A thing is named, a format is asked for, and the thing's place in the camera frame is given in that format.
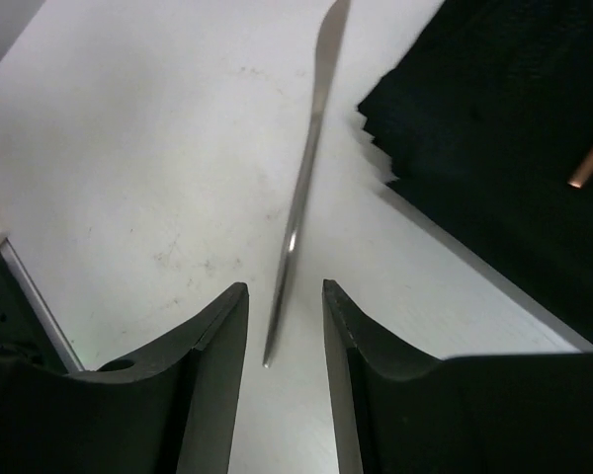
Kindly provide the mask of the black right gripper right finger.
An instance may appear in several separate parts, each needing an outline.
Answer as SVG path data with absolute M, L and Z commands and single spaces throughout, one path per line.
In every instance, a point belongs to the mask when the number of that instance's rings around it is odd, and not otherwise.
M 322 286 L 343 473 L 593 473 L 593 354 L 438 359 Z

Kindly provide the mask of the black cloth placemat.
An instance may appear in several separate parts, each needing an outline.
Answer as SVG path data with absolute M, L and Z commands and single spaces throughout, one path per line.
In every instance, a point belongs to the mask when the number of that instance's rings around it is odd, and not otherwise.
M 593 1 L 447 1 L 358 110 L 398 195 L 593 344 Z

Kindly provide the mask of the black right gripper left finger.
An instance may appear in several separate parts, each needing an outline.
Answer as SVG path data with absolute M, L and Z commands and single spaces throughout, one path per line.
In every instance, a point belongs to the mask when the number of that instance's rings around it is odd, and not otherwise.
M 96 370 L 0 355 L 0 473 L 224 473 L 249 313 L 247 285 Z

